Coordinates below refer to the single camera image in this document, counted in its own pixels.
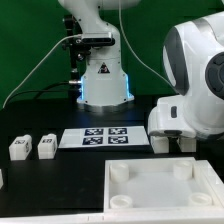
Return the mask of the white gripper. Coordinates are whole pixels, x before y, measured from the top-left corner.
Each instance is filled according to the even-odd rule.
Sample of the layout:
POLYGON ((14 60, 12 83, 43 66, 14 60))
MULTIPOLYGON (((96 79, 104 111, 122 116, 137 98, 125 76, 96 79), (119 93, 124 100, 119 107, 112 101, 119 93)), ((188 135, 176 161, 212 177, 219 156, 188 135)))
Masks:
POLYGON ((184 118, 181 95, 158 99, 148 117, 147 132, 158 137, 196 137, 196 131, 184 118))

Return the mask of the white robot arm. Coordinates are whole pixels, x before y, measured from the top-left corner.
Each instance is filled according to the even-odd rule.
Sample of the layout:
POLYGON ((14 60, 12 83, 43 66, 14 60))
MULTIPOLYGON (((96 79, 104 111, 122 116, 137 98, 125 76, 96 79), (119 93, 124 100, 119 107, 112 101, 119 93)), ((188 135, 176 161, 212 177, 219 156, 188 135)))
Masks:
MULTIPOLYGON (((77 103, 93 111, 133 100, 121 65, 120 31, 100 10, 129 8, 141 0, 58 0, 81 26, 74 42, 86 51, 77 103)), ((216 139, 224 135, 224 12, 172 27, 163 45, 163 66, 176 94, 162 97, 148 118, 151 136, 216 139)))

